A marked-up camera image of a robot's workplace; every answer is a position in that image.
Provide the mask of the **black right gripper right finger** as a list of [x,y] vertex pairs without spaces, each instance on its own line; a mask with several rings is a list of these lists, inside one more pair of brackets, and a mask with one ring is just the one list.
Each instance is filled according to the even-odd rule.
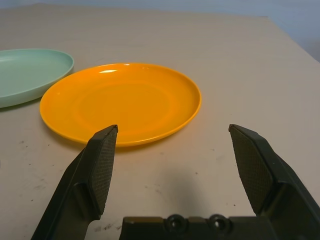
[[320,207],[268,141],[245,127],[228,128],[240,180],[253,212],[279,240],[318,240]]

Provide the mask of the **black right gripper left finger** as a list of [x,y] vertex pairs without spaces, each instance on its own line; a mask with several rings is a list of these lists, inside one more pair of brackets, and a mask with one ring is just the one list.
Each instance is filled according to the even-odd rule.
[[70,163],[36,227],[34,240],[83,240],[100,220],[115,159],[117,125],[96,132]]

